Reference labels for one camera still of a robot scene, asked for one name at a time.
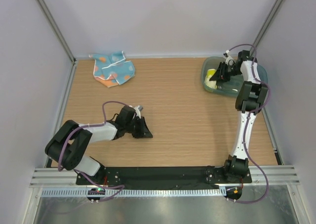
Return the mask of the blue orange dotted towel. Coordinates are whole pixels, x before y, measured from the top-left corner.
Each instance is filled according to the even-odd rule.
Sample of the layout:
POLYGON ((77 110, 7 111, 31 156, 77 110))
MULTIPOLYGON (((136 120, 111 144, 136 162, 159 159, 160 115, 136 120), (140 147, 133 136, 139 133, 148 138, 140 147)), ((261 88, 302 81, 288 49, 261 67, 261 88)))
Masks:
POLYGON ((94 79, 108 88, 122 85, 135 76, 134 64, 126 60, 123 51, 90 54, 89 58, 94 60, 94 79))

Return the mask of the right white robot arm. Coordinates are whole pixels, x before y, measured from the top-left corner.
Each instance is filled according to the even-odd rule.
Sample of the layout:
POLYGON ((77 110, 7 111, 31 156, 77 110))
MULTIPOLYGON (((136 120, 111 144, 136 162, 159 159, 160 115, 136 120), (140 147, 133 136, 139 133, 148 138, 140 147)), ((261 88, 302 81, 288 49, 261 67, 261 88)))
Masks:
POLYGON ((215 74, 209 79, 216 82, 228 82, 231 77, 242 75, 243 84, 237 95, 235 109, 239 112, 239 126, 236 141, 222 170, 222 176, 227 182, 238 182, 249 174, 249 144, 251 132, 257 114, 261 112, 266 101, 269 88, 258 73, 257 60, 250 52, 242 50, 237 59, 230 56, 230 51, 224 53, 225 61, 221 62, 215 74))

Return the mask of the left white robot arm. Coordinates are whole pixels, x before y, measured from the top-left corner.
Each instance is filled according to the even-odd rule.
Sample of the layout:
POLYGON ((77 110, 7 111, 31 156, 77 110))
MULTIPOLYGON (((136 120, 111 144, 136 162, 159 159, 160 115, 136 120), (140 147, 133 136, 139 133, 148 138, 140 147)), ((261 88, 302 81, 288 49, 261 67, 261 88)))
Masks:
POLYGON ((59 169, 76 170, 87 175, 93 184, 100 184, 105 177, 101 163, 85 156, 89 144, 99 141, 112 141, 125 133, 133 138, 152 138, 145 118, 132 119, 116 117, 102 124, 83 125, 68 120, 46 145, 45 153, 59 164, 59 169))

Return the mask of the clear blue plastic tray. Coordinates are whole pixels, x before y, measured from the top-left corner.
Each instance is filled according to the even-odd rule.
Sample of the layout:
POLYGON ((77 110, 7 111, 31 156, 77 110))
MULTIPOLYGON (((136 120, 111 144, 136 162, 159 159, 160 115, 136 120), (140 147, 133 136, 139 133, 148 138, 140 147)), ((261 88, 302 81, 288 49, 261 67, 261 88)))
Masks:
POLYGON ((201 70, 202 85, 208 92, 236 98, 244 82, 243 75, 231 76, 228 82, 219 81, 212 83, 209 81, 218 69, 220 62, 225 62, 225 60, 216 56, 205 59, 201 70))

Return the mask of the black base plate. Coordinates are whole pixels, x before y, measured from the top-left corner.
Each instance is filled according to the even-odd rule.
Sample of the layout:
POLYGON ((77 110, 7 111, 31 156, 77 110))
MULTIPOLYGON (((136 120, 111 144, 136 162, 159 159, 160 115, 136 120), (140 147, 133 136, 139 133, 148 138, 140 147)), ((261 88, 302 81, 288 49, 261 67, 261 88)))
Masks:
POLYGON ((228 175, 223 167, 101 167, 93 176, 79 172, 77 183, 91 180, 97 184, 136 185, 189 185, 216 183, 252 183, 250 171, 246 175, 228 175))

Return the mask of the right aluminium frame post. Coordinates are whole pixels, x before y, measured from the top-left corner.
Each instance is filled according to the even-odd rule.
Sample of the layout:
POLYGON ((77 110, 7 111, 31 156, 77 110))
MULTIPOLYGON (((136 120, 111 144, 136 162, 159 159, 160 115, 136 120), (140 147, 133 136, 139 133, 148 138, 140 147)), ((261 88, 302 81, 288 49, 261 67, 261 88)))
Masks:
POLYGON ((255 46, 256 49, 258 49, 258 46, 260 42, 262 41, 263 37, 267 33, 268 29, 271 27, 273 21, 275 20, 278 12, 282 8, 282 5, 284 4, 286 0, 275 0, 267 17, 265 18, 254 42, 253 45, 255 46))

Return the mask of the aluminium frame post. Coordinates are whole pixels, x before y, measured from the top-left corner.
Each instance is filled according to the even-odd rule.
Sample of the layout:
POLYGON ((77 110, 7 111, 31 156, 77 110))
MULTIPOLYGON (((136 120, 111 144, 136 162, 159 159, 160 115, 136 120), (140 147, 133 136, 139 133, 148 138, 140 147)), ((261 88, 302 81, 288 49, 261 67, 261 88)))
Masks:
POLYGON ((267 17, 265 18, 254 42, 253 45, 255 46, 256 49, 258 49, 258 46, 260 42, 262 41, 263 37, 267 33, 268 29, 271 27, 273 21, 275 20, 278 12, 282 8, 282 5, 284 4, 286 0, 275 0, 267 17))
POLYGON ((44 14, 46 20, 48 21, 50 27, 52 28, 52 31, 54 32, 57 40, 59 41, 60 45, 62 46, 63 50, 65 51, 66 55, 70 59, 72 64, 75 64, 76 59, 71 52, 62 32, 60 31, 52 13, 50 12, 45 0, 36 0, 37 4, 39 5, 42 13, 44 14))

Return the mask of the front aluminium rail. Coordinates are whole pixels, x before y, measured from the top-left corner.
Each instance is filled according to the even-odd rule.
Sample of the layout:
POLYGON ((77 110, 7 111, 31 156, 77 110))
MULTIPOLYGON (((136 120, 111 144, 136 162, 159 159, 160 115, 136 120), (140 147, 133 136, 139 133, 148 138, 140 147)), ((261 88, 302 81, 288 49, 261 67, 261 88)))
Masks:
MULTIPOLYGON (((265 179, 256 166, 250 166, 254 185, 264 185, 265 179)), ((299 185, 300 181, 292 165, 262 166, 270 185, 299 185)), ((73 171, 61 171, 56 168, 35 169, 29 187, 64 187, 75 185, 77 174, 73 171)))

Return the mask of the left aluminium frame post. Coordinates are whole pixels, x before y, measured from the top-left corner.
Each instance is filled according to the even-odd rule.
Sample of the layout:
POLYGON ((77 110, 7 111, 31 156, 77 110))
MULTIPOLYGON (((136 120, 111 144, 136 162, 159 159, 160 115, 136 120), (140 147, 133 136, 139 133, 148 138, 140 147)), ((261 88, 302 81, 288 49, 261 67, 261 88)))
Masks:
POLYGON ((60 45, 62 46, 63 50, 65 51, 66 55, 70 59, 72 64, 75 64, 76 59, 71 52, 62 32, 60 31, 52 13, 50 12, 45 0, 36 0, 37 4, 39 5, 42 13, 44 14, 46 20, 48 21, 50 27, 52 28, 52 31, 54 32, 57 40, 59 41, 60 45))

